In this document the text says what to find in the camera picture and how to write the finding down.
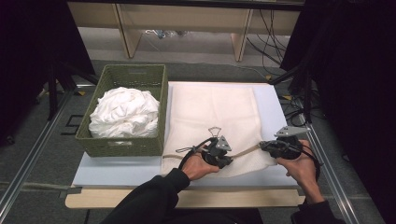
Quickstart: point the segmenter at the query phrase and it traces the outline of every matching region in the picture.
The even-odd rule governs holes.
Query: crumpled white towel
[[[156,136],[159,104],[149,91],[124,87],[107,91],[91,114],[92,137]]]
[[[174,85],[169,136],[163,150],[162,173],[178,167],[188,151],[176,149],[197,146],[211,137],[209,128],[220,127],[232,151],[237,155],[262,140],[262,126],[254,91],[251,88]],[[261,150],[237,157],[216,174],[207,177],[231,177],[276,165],[271,156]]]

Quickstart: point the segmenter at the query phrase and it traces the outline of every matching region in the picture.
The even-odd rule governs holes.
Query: green plastic basket
[[[106,91],[118,87],[150,91],[160,102],[157,136],[133,138],[93,138],[89,130],[90,114],[97,106],[98,98]],[[91,157],[161,156],[168,99],[168,77],[164,64],[106,65],[96,86],[90,105],[78,128],[76,139]]]

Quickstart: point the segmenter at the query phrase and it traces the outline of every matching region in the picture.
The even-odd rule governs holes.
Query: metal frame
[[[269,9],[284,11],[302,11],[304,2],[297,1],[244,1],[244,0],[69,0],[68,2],[80,3],[109,3],[109,4],[134,4],[154,6],[177,6],[177,7],[227,7],[248,9]],[[304,9],[317,10],[317,7],[305,7]]]
[[[299,106],[303,106],[303,103],[298,100],[297,104]],[[302,122],[305,121],[304,114],[300,115],[300,120]],[[326,177],[326,180],[329,183],[329,187],[332,190],[332,194],[334,199],[337,201],[338,206],[340,208],[341,213],[343,214],[344,220],[347,224],[359,224],[361,223],[355,213],[353,205],[351,201],[347,197],[347,193],[345,192],[344,188],[342,187],[340,181],[338,180],[338,176],[335,173],[334,169],[332,168],[332,164],[330,163],[326,151],[324,150],[322,144],[320,143],[318,136],[315,132],[315,129],[312,123],[307,122],[305,124],[306,128],[309,128],[311,132],[307,133],[307,137],[311,144],[311,148],[314,151],[315,155],[317,156],[320,163],[323,165],[321,166],[321,172]]]
[[[35,141],[35,144],[33,145],[26,159],[24,160],[20,170],[17,172],[11,183],[8,185],[8,188],[0,201],[0,223],[3,223],[7,213],[11,209],[12,204],[14,204],[15,200],[17,199],[23,183],[33,170],[35,163],[40,157],[41,152],[43,151],[45,145],[50,139],[50,135],[55,128],[58,119],[64,111],[66,103],[72,95],[73,91],[66,91],[64,93],[64,96],[59,103],[58,111],[54,114],[52,120],[47,121],[46,126]]]

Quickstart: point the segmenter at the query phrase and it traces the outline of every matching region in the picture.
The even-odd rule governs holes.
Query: hand
[[[300,142],[303,144],[303,150],[312,155],[310,150],[306,150],[309,148],[308,141],[300,140]],[[324,201],[316,180],[315,164],[307,155],[302,153],[295,160],[277,158],[276,161],[288,170],[286,175],[293,177],[297,181],[297,184],[301,186],[308,203],[320,203]]]
[[[186,163],[184,163],[181,171],[189,177],[189,180],[197,180],[205,175],[211,173],[217,173],[219,171],[218,166],[213,166],[204,161],[201,153],[197,152],[191,155]]]

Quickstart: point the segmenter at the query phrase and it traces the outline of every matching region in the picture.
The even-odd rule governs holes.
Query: gray carpet floor
[[[102,73],[106,64],[126,62],[92,61],[96,74]],[[169,80],[178,81],[231,81],[231,82],[266,82],[262,74],[268,74],[262,67],[242,68],[232,65],[214,65],[207,63],[166,63]],[[270,68],[273,74],[282,74],[277,68]],[[87,83],[85,80],[74,77],[77,83]],[[287,94],[288,82],[276,85],[279,95]],[[68,101],[56,128],[44,147],[33,171],[30,173],[17,200],[9,211],[4,223],[98,223],[110,211],[109,209],[83,210],[69,209],[64,205],[64,192],[71,185],[83,148],[76,141],[73,133],[76,127],[69,124],[79,124],[91,100],[94,86],[81,89],[84,95],[75,94]],[[294,110],[290,101],[280,100],[285,115]],[[324,146],[332,167],[336,172],[341,185],[346,191],[349,200],[361,223],[384,223],[377,212],[375,205],[367,194],[359,177],[348,161],[342,158],[343,149],[337,141],[332,127],[320,110],[312,111],[313,125],[319,140]],[[44,95],[39,105],[32,105],[27,116],[15,132],[14,145],[0,147],[0,195],[3,195],[9,183],[21,167],[23,160],[32,148],[35,140],[47,122],[49,114],[49,97]],[[337,217],[342,213],[335,201],[329,184],[324,176],[319,179],[322,193],[329,200],[332,210]],[[297,211],[297,207],[267,207],[261,208],[264,223],[290,223],[290,214]]]

